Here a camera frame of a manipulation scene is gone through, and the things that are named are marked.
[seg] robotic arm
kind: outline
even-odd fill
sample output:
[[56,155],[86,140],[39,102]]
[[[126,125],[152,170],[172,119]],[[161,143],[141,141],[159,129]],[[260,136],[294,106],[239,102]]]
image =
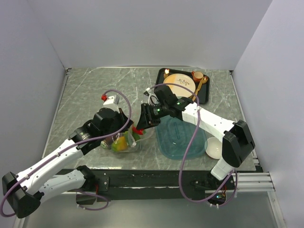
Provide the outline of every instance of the robotic arm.
[[[159,104],[152,106],[141,105],[141,116],[137,129],[147,129],[157,126],[160,118],[170,115],[191,124],[197,124],[200,114],[199,127],[217,137],[222,143],[222,159],[214,166],[211,174],[218,180],[223,180],[234,168],[241,165],[244,159],[254,149],[255,144],[247,124],[223,119],[207,110],[197,107],[192,100],[182,97],[178,99],[167,85],[154,90]],[[105,136],[120,130],[128,118],[118,108],[117,96],[105,100],[102,109],[92,120],[77,128],[56,150],[32,167],[19,172],[12,172],[2,177],[3,194],[12,186],[25,179],[8,195],[7,200],[18,218],[24,218],[33,213],[39,205],[62,192],[83,189],[87,190],[96,183],[94,174],[86,166],[79,166],[76,170],[66,174],[54,176],[69,162],[79,159],[92,149],[100,146],[103,139],[87,141],[88,139]],[[127,131],[132,121],[121,130]]]

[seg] orange cup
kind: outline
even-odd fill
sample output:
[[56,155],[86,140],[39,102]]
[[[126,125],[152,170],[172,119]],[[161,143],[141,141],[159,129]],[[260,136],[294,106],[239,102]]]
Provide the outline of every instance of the orange cup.
[[200,82],[201,79],[204,77],[203,73],[200,71],[192,71],[191,74],[194,82]]

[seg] black tray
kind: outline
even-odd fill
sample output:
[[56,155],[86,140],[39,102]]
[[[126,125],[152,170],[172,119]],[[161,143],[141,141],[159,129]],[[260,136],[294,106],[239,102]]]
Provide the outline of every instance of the black tray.
[[[188,72],[188,71],[174,70],[174,69],[169,69],[169,68],[162,68],[158,72],[156,83],[155,83],[156,85],[160,84],[160,83],[163,83],[163,81],[164,81],[163,75],[165,73],[165,69],[169,70],[169,75],[172,75],[172,74],[184,74],[184,75],[189,76],[190,78],[193,78],[191,72]],[[195,83],[195,87],[196,88],[198,87],[198,85],[199,85],[199,82]],[[201,86],[201,89],[198,92],[199,103],[201,105],[206,104],[208,102],[208,100],[209,100],[209,85],[210,85],[210,78],[208,77],[207,83],[203,84]]]

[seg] white plate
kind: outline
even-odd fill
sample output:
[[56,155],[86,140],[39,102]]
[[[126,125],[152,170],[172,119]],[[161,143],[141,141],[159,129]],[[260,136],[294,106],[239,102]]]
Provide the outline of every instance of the white plate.
[[206,153],[213,159],[221,159],[222,158],[222,143],[216,137],[207,139],[207,149]]
[[[186,87],[192,92],[195,92],[195,83],[187,75],[183,75],[183,74],[170,75],[167,78],[165,78],[164,83],[174,83],[174,84],[182,85],[183,87]],[[190,97],[192,95],[192,93],[179,86],[174,86],[174,85],[168,85],[168,86],[176,96]]]

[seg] marble countertop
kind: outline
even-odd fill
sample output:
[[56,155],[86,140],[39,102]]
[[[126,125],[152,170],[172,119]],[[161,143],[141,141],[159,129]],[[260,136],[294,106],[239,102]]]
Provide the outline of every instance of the marble countertop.
[[[59,109],[55,118],[44,156],[56,149],[76,128],[92,119],[102,107],[101,94],[107,89],[123,92],[132,105],[132,112],[139,112],[142,102],[146,102],[143,92],[155,84],[161,67],[139,68],[72,68],[68,73]],[[243,119],[229,71],[181,68],[178,70],[198,70],[210,77],[209,102],[201,105],[206,110],[223,118],[237,121]],[[121,98],[120,107],[127,114],[127,104]],[[186,170],[209,171],[217,160],[206,154],[187,160]],[[155,132],[141,143],[137,152],[118,153],[98,147],[86,156],[68,164],[67,169],[86,165],[90,169],[137,169],[137,170],[178,170],[180,161],[166,158],[159,150]],[[250,154],[239,171],[255,171]]]

